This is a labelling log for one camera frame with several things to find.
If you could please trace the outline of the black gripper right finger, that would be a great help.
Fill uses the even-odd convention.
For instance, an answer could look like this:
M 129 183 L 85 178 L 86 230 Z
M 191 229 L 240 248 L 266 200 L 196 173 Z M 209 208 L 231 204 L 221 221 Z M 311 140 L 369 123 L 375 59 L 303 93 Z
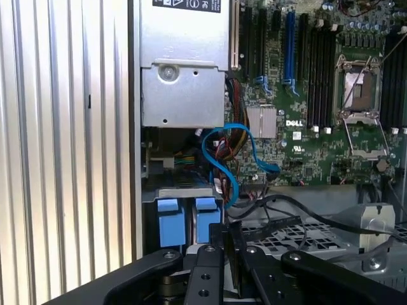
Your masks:
M 406 304 L 406 294 L 302 251 L 275 259 L 229 225 L 241 268 L 264 304 Z

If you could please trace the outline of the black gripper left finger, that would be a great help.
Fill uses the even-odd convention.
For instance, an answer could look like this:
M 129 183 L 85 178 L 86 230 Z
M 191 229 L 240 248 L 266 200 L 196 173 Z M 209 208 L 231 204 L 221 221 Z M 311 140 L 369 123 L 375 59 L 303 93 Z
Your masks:
M 194 254 L 163 249 L 49 301 L 50 304 L 222 304 L 222 224 Z

